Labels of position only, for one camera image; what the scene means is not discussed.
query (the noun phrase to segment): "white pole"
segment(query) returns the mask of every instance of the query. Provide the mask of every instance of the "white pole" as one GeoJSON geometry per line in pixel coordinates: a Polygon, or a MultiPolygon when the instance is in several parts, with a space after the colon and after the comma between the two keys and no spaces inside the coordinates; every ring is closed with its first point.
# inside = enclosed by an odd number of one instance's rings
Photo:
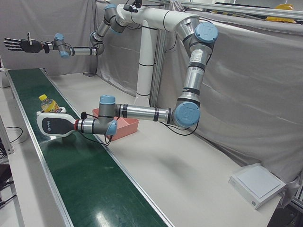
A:
{"type": "Polygon", "coordinates": [[[137,82],[137,94],[134,105],[150,106],[152,73],[155,61],[158,29],[150,27],[146,20],[142,23],[141,46],[137,82]]]}

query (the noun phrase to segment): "robotic hand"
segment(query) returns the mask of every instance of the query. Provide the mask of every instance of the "robotic hand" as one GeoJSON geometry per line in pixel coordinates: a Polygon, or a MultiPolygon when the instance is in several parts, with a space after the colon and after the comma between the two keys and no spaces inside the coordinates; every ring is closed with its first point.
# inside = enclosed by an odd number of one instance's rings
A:
{"type": "Polygon", "coordinates": [[[30,32],[27,34],[27,39],[10,39],[4,38],[4,44],[8,47],[9,51],[24,51],[26,53],[39,53],[44,50],[49,53],[47,43],[40,43],[35,39],[30,38],[30,32]]]}

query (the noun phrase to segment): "white table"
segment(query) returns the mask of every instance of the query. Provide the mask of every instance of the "white table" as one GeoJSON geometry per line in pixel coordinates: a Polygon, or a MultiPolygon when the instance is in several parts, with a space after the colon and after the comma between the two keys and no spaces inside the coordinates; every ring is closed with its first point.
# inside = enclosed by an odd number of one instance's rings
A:
{"type": "MultiPolygon", "coordinates": [[[[99,77],[78,73],[51,78],[78,112],[91,113],[98,108],[103,94],[114,95],[121,104],[134,101],[134,97],[99,77]]],[[[7,95],[2,102],[14,100],[7,95]]],[[[3,112],[8,117],[18,111],[5,109],[1,108],[1,116],[3,112]]],[[[5,120],[15,123],[9,117],[5,120]]],[[[195,135],[176,135],[157,122],[140,121],[137,133],[112,141],[109,148],[176,227],[266,227],[280,199],[276,196],[254,210],[228,184],[232,172],[239,168],[235,162],[195,135]]],[[[41,169],[37,160],[34,153],[25,155],[17,146],[15,154],[9,156],[25,226],[49,226],[52,221],[53,226],[60,226],[62,220],[46,180],[42,172],[37,173],[41,169]],[[28,200],[32,201],[31,210],[26,209],[28,200]],[[46,217],[49,209],[52,212],[46,217]]]]}

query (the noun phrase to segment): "yellow bottle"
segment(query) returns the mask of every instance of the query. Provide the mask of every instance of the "yellow bottle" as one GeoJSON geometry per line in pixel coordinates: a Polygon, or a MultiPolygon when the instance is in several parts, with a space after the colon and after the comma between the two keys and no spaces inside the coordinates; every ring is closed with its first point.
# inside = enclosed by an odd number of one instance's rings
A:
{"type": "Polygon", "coordinates": [[[47,98],[45,94],[39,96],[41,103],[41,108],[44,112],[60,113],[60,107],[55,100],[47,98]]]}

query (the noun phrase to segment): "conveyor belt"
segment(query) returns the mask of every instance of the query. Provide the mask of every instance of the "conveyor belt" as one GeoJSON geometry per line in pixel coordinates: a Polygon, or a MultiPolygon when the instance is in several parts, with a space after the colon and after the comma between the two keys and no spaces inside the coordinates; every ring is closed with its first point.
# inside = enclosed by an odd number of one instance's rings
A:
{"type": "Polygon", "coordinates": [[[78,118],[41,69],[10,70],[9,80],[23,117],[28,121],[32,139],[38,145],[36,148],[42,165],[47,164],[45,173],[51,174],[47,176],[48,181],[55,184],[51,188],[58,193],[60,202],[57,204],[62,215],[66,215],[66,225],[170,226],[148,196],[133,184],[134,181],[125,175],[110,152],[100,144],[86,140],[77,132],[65,138],[47,137],[40,132],[36,111],[41,109],[38,97],[42,94],[56,100],[59,106],[66,107],[68,114],[78,118]]]}

